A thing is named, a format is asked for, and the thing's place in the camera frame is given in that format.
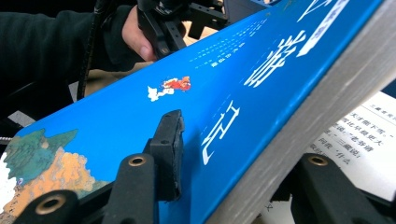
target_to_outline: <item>open book page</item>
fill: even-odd
[[[307,152],[331,158],[357,188],[392,201],[396,190],[396,99],[377,93],[325,131]],[[253,223],[294,223],[290,203],[268,202]]]

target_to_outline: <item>black metal bracket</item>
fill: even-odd
[[[272,201],[288,201],[296,224],[395,223],[396,206],[376,206],[334,161],[306,153],[283,181]]]
[[[218,10],[220,2],[214,3],[213,7],[170,0],[159,5],[155,0],[138,0],[137,3],[139,28],[154,47],[158,59],[186,47],[182,21],[191,21],[189,37],[195,39],[200,38],[204,27],[219,30],[227,23],[226,15]]]
[[[165,114],[144,153],[122,160],[114,182],[81,200],[72,190],[44,194],[14,223],[158,223],[158,201],[181,195],[183,131],[180,110]]]

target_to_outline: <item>cartoon figure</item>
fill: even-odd
[[[165,81],[162,85],[164,89],[174,89],[187,91],[191,88],[190,77],[183,77],[181,80],[172,78]]]
[[[20,179],[17,181],[17,186],[20,186],[22,183],[23,183],[23,178],[20,178]]]
[[[183,77],[181,80],[174,77],[164,81],[159,90],[148,86],[148,98],[151,102],[157,101],[159,97],[167,94],[172,95],[175,90],[188,91],[191,88],[190,77]]]

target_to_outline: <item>person's finger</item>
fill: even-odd
[[[136,6],[130,11],[122,28],[122,38],[143,60],[147,62],[156,60],[154,49],[138,27]]]

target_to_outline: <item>book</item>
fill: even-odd
[[[396,29],[378,24],[395,8],[281,1],[29,125],[1,159],[2,218],[110,183],[181,109],[182,195],[160,203],[161,223],[251,222],[308,144],[394,79]]]
[[[396,196],[396,99],[380,91],[321,134],[306,152],[332,159],[356,188]],[[288,202],[268,202],[256,223],[294,223]]]

